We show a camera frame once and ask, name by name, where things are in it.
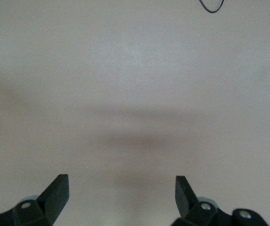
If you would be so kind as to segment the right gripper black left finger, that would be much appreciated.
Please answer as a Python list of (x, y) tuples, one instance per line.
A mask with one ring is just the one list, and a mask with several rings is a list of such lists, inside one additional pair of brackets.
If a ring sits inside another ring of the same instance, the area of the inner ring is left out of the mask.
[(34, 200), (0, 213), (0, 226), (52, 226), (69, 200), (67, 174), (58, 175)]

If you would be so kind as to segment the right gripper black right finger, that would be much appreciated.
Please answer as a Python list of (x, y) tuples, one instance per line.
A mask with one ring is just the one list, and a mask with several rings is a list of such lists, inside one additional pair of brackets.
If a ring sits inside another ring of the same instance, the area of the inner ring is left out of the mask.
[(173, 226), (267, 226), (260, 214), (249, 209), (235, 209), (229, 215), (216, 202), (197, 197), (185, 176), (176, 176), (175, 201), (180, 213)]

